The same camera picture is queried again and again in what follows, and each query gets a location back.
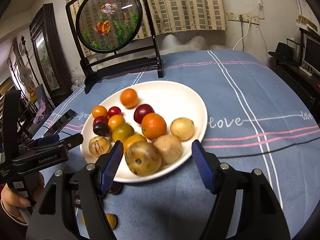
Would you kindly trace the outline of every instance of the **electrical outlet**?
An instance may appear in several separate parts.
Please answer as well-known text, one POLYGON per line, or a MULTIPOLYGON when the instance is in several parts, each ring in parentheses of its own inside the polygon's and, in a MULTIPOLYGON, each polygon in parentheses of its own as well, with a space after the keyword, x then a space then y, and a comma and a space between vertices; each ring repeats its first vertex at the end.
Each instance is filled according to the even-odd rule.
POLYGON ((244 14, 244 13, 237 13, 237 21, 241 22, 240 16, 242 16, 242 21, 244 23, 249 23, 251 22, 251 16, 249 14, 244 14))
POLYGON ((252 24, 256 24, 256 25, 259 25, 259 16, 252 16, 251 17, 251 23, 252 24))
POLYGON ((249 14, 244 14, 243 15, 243 21, 246 23, 251 22, 251 16, 249 14))
POLYGON ((228 17, 229 21, 237 21, 237 13, 236 12, 228 11, 227 17, 228 17))

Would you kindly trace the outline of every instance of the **smartphone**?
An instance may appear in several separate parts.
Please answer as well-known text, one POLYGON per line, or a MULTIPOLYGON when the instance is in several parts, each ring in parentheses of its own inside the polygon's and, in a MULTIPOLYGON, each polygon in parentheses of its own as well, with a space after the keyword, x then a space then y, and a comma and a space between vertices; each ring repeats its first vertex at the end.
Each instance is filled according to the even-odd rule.
POLYGON ((44 137, 56 134, 62 130, 66 126, 68 122, 70 122, 74 117, 76 117, 77 113, 72 109, 66 111, 66 113, 61 116, 44 134, 44 137))

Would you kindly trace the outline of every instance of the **checkered curtain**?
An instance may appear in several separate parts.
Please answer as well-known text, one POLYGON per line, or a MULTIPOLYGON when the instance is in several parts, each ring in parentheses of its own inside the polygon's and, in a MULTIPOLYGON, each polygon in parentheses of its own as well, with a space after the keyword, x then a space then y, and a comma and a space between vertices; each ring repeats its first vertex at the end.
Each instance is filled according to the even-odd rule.
MULTIPOLYGON (((79 0, 71 7, 74 21, 82 2, 83 0, 79 0)), ((226 30, 222 0, 148 0, 148 3, 158 35, 189 30, 226 30)), ((144 11, 141 28, 135 39, 150 36, 151 33, 144 11)), ((85 47, 83 47, 83 50, 86 56, 94 54, 85 47)))

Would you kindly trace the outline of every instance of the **blue tablecloth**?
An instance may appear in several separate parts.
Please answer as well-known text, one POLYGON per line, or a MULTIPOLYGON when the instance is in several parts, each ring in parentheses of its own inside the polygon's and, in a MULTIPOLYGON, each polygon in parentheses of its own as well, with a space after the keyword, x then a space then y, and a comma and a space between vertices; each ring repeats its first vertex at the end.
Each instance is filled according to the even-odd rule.
MULTIPOLYGON (((283 207, 291 236, 308 220, 320 197, 319 140, 273 154, 228 159, 228 156, 263 153, 320 136, 320 129, 298 96, 253 56, 230 50, 183 51, 162 56, 163 80, 185 84, 204 100, 208 126, 202 144, 222 161, 240 171, 259 168, 283 207)), ((141 71, 103 80, 89 94, 81 86, 59 105, 45 125, 68 109, 78 116, 62 131, 81 132, 84 122, 113 93, 133 84, 157 80, 156 71, 141 71)), ((46 128, 36 134, 41 137, 46 128)), ((42 171, 47 182, 55 170, 74 172, 85 166, 80 148, 69 161, 42 171)), ((144 184, 125 185, 120 195, 109 195, 105 212, 119 218, 118 239, 198 239, 214 203, 190 158, 172 173, 144 184)), ((237 195, 229 235, 235 234, 241 195, 237 195)), ((79 229, 88 237, 77 212, 79 229)))

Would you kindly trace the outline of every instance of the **fallen fruit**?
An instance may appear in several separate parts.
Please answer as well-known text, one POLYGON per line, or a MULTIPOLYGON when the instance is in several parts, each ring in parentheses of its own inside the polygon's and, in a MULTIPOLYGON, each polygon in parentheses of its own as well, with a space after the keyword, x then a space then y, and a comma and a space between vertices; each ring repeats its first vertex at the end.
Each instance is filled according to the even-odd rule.
POLYGON ((117 140, 124 143, 124 141, 130 136, 134 135, 134 129, 131 125, 123 123, 118 125, 112 132, 112 140, 116 142, 117 140))
POLYGON ((97 122, 105 122, 108 124, 109 119, 106 116, 98 116, 96 119, 94 119, 92 126, 94 126, 97 122))
POLYGON ((125 119, 123 118, 122 115, 116 114, 112 117, 110 117, 108 126, 111 132, 118 126, 125 123, 125 119))
POLYGON ((162 155, 162 164, 167 165, 178 160, 182 155, 182 144, 180 140, 173 135, 163 135, 153 143, 162 155))
POLYGON ((186 117, 180 117, 171 123, 170 132, 180 141, 187 141, 195 132, 195 124, 186 117))
POLYGON ((108 111, 104 106, 96 106, 92 109, 92 116, 96 119, 98 116, 108 116, 108 111))
POLYGON ((157 172, 161 166, 162 157, 157 149, 148 142, 135 142, 124 155, 130 171, 138 176, 147 176, 157 172))
POLYGON ((148 105, 148 104, 142 104, 140 106, 138 106, 136 108, 136 110, 134 111, 133 114, 133 119, 135 120, 135 122, 141 124, 142 123, 142 119, 150 113, 154 113, 155 111, 153 110, 153 108, 148 105))
POLYGON ((142 119, 141 130, 146 138, 154 140, 166 134, 167 124, 159 114, 150 113, 142 119))
POLYGON ((127 108, 133 108, 138 104, 137 92, 132 88, 127 88, 120 95, 120 102, 127 108))
MULTIPOLYGON (((117 221, 118 221, 117 216, 113 215, 113 214, 106 214, 106 218, 107 218, 107 220, 109 222, 109 225, 110 225, 111 229, 112 230, 115 229, 116 226, 117 226, 117 221)), ((83 215, 81 215, 81 221, 85 225, 85 221, 84 221, 83 215)))
POLYGON ((100 155, 109 151, 110 143, 105 137, 96 136, 89 141, 88 147, 90 153, 99 158, 100 155))
POLYGON ((135 135, 132 135, 132 136, 128 137, 123 143, 123 154, 125 154, 127 149, 132 144, 134 144, 135 142, 140 142, 140 141, 146 142, 147 139, 144 136, 142 136, 141 134, 135 134, 135 135))
POLYGON ((105 122, 97 122, 93 126, 93 132, 99 136, 108 136, 110 133, 110 129, 105 122))
POLYGON ((122 114, 122 113, 121 113, 121 109, 120 109, 119 107, 113 106, 113 107, 111 107, 111 108, 108 110, 108 115, 109 115, 109 117, 112 117, 112 116, 114 116, 114 115, 116 115, 116 114, 119 114, 119 115, 122 114))

